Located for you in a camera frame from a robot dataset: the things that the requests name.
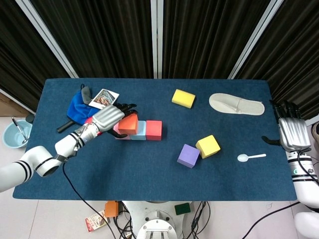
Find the metal spoon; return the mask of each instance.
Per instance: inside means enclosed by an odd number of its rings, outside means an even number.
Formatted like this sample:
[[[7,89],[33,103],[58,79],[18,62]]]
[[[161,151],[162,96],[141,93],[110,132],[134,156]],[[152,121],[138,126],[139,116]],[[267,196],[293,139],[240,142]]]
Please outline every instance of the metal spoon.
[[[258,155],[253,155],[253,156],[248,156],[247,154],[239,154],[237,159],[240,162],[247,162],[249,158],[260,158],[260,157],[266,157],[266,154],[258,154]]]
[[[22,141],[22,144],[24,144],[25,142],[27,142],[28,138],[24,135],[24,133],[22,132],[20,126],[18,125],[18,122],[13,118],[11,117],[13,123],[15,124],[15,126],[18,128],[18,130],[20,131],[20,133],[23,135],[24,137],[24,140]]]

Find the yellow cube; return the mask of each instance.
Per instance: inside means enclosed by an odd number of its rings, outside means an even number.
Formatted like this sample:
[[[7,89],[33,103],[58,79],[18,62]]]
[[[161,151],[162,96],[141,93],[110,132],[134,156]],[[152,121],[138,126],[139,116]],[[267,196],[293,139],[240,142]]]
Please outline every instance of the yellow cube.
[[[195,95],[177,89],[173,95],[172,102],[187,108],[191,108],[195,99]]]
[[[196,143],[196,148],[200,150],[202,158],[207,158],[220,150],[220,147],[215,140],[214,136],[210,135],[206,138],[202,138]]]

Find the robotic arm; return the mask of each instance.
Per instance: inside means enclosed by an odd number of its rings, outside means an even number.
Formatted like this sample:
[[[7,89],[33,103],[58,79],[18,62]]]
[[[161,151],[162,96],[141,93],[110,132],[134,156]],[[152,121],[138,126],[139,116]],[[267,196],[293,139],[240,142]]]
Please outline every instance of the robotic arm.
[[[137,113],[131,108],[134,104],[108,105],[92,116],[92,122],[86,123],[55,144],[57,155],[53,157],[43,146],[28,150],[19,161],[0,168],[0,193],[20,185],[28,180],[36,171],[41,177],[54,173],[68,158],[75,156],[78,149],[94,139],[99,132],[108,132],[115,137],[126,137],[118,134],[113,126],[122,118]]]
[[[306,122],[294,103],[285,101],[287,111],[271,102],[279,126],[280,140],[262,139],[269,144],[282,146],[291,168],[297,199],[312,212],[301,212],[295,216],[295,226],[304,236],[319,239],[319,182],[309,155],[311,143]]]

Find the table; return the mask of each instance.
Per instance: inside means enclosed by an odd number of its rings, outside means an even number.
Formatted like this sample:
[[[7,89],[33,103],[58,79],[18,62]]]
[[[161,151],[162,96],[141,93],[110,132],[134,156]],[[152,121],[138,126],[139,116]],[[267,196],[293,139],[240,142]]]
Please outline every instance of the table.
[[[120,94],[119,103],[138,105],[139,120],[162,120],[162,141],[115,140],[104,133],[70,158],[66,172],[86,200],[129,201],[285,201],[296,194],[282,148],[261,140],[279,138],[269,87],[262,80],[184,79],[49,79],[37,109],[27,149],[43,145],[54,156],[54,145],[78,126],[58,134],[66,111],[81,84],[96,95],[101,88]],[[173,104],[176,89],[196,95],[191,109]],[[223,114],[209,105],[214,93],[261,101],[261,116]],[[194,168],[177,163],[183,145],[195,146],[214,135],[221,151],[198,159]],[[266,153],[246,163],[241,153]],[[21,199],[78,200],[59,168],[53,175],[34,177],[15,188]]]

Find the light blue bowl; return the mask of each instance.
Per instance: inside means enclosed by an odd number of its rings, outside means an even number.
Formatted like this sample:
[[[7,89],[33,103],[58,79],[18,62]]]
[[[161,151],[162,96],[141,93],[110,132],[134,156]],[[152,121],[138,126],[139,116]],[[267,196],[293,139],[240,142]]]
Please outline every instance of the light blue bowl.
[[[17,122],[18,122],[18,125],[20,126],[21,130],[23,131],[24,135],[27,138],[29,138],[30,133],[31,133],[31,129],[32,129],[32,125],[23,119],[19,119],[19,120],[17,120]],[[11,124],[9,124],[9,126],[5,129],[5,131],[2,135],[3,143],[9,148],[21,148],[21,147],[26,146],[28,141],[25,142],[24,144],[22,144],[23,140],[24,140],[23,135],[20,133],[20,131],[14,125],[13,122]]]

